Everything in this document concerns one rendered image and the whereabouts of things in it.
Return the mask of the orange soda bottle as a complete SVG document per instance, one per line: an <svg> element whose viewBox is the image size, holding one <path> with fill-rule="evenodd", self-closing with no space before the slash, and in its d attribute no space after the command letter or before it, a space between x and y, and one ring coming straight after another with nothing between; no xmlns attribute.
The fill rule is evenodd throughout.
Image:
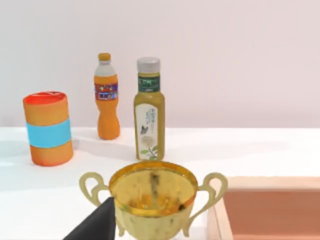
<svg viewBox="0 0 320 240"><path fill-rule="evenodd" d="M97 132L103 140L114 140L120 135L120 123L117 116L118 75L111 64L111 55L98 54L98 66L94 72L95 103L99 111Z"/></svg>

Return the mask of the gold trophy cup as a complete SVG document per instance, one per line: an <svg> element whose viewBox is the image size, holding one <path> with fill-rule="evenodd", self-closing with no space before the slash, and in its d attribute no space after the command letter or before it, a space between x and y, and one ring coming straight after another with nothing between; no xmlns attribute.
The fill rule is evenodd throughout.
<svg viewBox="0 0 320 240"><path fill-rule="evenodd" d="M190 235L197 216L213 207L228 189L227 178L207 174L199 184L187 168L166 161L146 160L116 171L108 183L96 172L79 178L83 195L101 206L99 193L109 191L114 199L118 235L136 240L172 240L179 232Z"/></svg>

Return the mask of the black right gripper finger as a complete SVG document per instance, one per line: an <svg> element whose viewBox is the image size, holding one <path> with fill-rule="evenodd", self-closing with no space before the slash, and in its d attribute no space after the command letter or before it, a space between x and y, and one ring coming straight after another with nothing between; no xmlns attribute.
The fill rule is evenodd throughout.
<svg viewBox="0 0 320 240"><path fill-rule="evenodd" d="M114 198L107 198L62 240L115 240Z"/></svg>

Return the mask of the shallow salmon-coloured box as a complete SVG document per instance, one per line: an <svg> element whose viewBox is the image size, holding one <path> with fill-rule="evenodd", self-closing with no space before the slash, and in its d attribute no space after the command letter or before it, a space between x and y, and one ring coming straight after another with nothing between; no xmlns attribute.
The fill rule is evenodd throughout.
<svg viewBox="0 0 320 240"><path fill-rule="evenodd" d="M320 176L230 176L206 240L320 240Z"/></svg>

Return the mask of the orange can with blue band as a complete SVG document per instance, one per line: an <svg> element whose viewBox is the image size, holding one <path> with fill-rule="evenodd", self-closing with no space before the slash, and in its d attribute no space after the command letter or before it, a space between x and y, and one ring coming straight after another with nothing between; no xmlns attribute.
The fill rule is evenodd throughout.
<svg viewBox="0 0 320 240"><path fill-rule="evenodd" d="M73 157L67 95L60 91L32 93L23 98L31 160L43 167L62 165Z"/></svg>

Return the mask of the green tea bottle grey cap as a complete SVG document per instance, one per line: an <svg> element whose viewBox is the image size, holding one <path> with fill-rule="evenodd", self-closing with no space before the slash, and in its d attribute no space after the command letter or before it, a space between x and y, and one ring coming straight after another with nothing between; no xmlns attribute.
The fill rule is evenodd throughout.
<svg viewBox="0 0 320 240"><path fill-rule="evenodd" d="M165 155L165 96L161 92L161 61L137 59L138 92L134 97L136 159L161 161Z"/></svg>

